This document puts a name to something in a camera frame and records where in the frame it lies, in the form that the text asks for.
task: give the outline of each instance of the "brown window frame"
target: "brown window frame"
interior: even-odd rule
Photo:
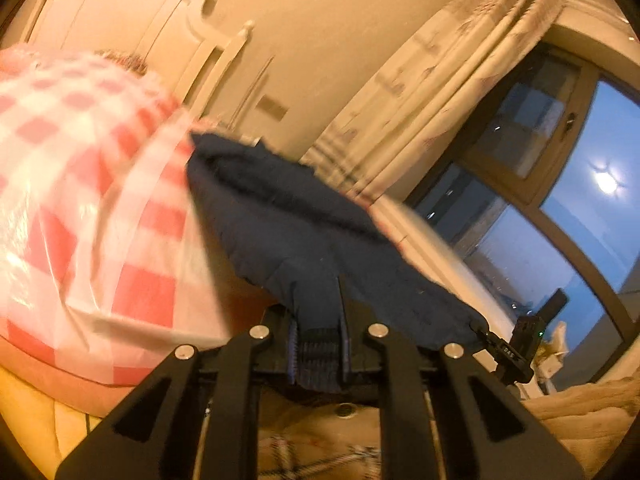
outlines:
[[[496,192],[500,198],[513,205],[574,267],[600,301],[622,338],[622,343],[616,351],[591,378],[595,381],[602,377],[635,341],[640,333],[640,319],[635,322],[632,320],[617,293],[596,266],[578,245],[551,218],[546,216],[541,207],[578,142],[598,81],[604,80],[612,84],[639,105],[640,95],[600,67],[566,51],[541,43],[534,50],[534,54],[540,53],[577,66],[579,75],[556,130],[527,177],[517,176],[510,168],[472,147],[526,68],[525,63],[520,63],[476,107],[453,142],[404,203],[415,208],[449,165],[455,163]],[[567,128],[567,121],[571,114],[574,115],[574,121],[572,127]]]

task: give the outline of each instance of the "floral curtain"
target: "floral curtain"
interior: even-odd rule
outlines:
[[[535,46],[561,0],[453,0],[363,86],[305,153],[330,186],[374,202],[433,161],[480,99]]]

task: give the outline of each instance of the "headboard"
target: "headboard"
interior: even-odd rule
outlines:
[[[38,0],[21,41],[43,48],[135,52],[200,117],[253,28],[246,22],[229,37],[204,23],[215,1]]]

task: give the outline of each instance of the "navy garment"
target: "navy garment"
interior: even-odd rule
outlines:
[[[290,308],[300,333],[340,326],[337,286],[417,345],[482,348],[484,317],[406,263],[362,208],[311,168],[214,134],[194,135],[187,177],[202,221],[238,276]]]

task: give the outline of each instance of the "window handle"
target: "window handle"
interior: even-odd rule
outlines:
[[[574,127],[575,123],[575,114],[571,112],[569,116],[566,118],[566,123],[564,124],[564,130],[562,130],[562,135],[560,136],[560,140],[564,140],[566,134],[568,134],[571,129]]]

